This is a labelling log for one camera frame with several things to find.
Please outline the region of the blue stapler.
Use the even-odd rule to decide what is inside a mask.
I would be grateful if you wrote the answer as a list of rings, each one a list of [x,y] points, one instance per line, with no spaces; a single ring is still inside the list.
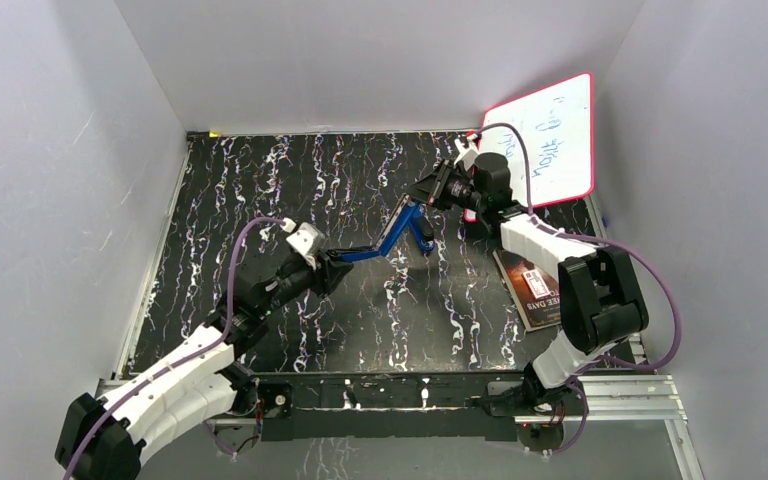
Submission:
[[[400,197],[374,244],[345,249],[328,249],[327,254],[350,263],[386,257],[405,232],[410,232],[423,253],[430,253],[434,249],[435,235],[431,224],[423,215],[421,204],[407,194]]]

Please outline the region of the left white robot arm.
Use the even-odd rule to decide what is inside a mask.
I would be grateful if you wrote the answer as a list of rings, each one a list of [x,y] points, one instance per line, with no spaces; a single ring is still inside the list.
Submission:
[[[259,380],[239,358],[267,333],[267,318],[305,293],[332,293],[353,264],[334,251],[290,254],[275,274],[239,277],[182,344],[136,378],[68,407],[55,449],[68,479],[134,479],[177,437],[220,414],[263,408]]]

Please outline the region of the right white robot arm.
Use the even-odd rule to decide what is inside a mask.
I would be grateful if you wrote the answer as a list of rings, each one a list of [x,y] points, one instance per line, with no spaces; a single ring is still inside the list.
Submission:
[[[499,234],[504,250],[530,261],[558,283],[559,333],[524,369],[521,389],[531,411],[550,413],[561,403],[562,386],[573,375],[648,326],[630,255],[555,231],[529,212],[513,196],[503,155],[482,153],[469,169],[442,162],[407,193],[440,210],[457,206],[474,211],[479,222]]]

